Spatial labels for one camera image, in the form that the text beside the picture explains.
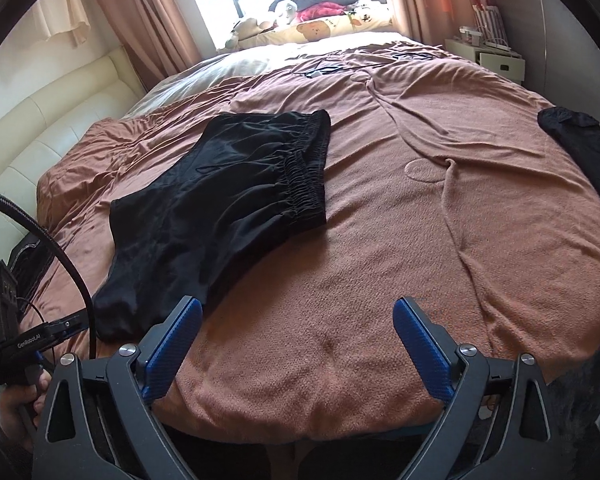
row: cartoon bear print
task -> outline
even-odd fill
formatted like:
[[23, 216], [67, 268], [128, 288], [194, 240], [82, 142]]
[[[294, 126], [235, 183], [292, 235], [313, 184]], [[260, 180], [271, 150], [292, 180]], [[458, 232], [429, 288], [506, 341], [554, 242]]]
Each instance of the cartoon bear print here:
[[298, 23], [298, 25], [296, 25], [296, 30], [302, 34], [307, 41], [323, 40], [331, 35], [329, 25], [321, 20]]

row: white curtain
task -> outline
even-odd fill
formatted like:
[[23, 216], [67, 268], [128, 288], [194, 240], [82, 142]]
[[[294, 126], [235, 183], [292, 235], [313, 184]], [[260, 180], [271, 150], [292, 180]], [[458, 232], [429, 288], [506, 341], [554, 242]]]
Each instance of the white curtain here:
[[38, 0], [30, 13], [36, 40], [46, 41], [63, 32], [70, 32], [77, 44], [87, 40], [91, 25], [81, 0]]

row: black shorts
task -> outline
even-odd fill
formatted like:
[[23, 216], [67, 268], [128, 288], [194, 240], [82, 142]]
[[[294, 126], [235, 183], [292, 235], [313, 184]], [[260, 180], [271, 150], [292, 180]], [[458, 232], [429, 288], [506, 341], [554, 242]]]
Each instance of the black shorts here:
[[114, 200], [98, 337], [139, 339], [183, 296], [208, 312], [266, 253], [324, 225], [330, 128], [324, 110], [223, 114], [170, 170]]

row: hand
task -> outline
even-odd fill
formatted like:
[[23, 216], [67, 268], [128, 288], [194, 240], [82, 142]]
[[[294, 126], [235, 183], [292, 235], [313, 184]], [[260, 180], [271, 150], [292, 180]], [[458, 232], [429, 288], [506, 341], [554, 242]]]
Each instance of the hand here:
[[14, 384], [7, 386], [0, 393], [0, 428], [5, 436], [12, 442], [20, 444], [27, 451], [33, 451], [33, 442], [20, 418], [18, 407], [22, 404], [34, 402], [33, 409], [37, 415], [33, 425], [37, 428], [40, 423], [40, 413], [45, 405], [46, 390], [49, 388], [51, 375], [44, 370], [38, 379], [38, 388], [35, 385], [20, 386]]

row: white bed sheet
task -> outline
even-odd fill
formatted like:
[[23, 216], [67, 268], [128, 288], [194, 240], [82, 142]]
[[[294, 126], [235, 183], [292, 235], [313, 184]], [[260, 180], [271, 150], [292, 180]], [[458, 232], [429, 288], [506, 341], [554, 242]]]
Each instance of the white bed sheet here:
[[397, 32], [358, 32], [347, 36], [325, 38], [313, 43], [265, 45], [232, 54], [222, 54], [204, 60], [157, 84], [129, 110], [125, 118], [149, 114], [158, 108], [204, 92], [231, 77], [255, 76], [298, 64], [310, 56], [323, 56], [339, 50], [394, 41], [416, 43]]

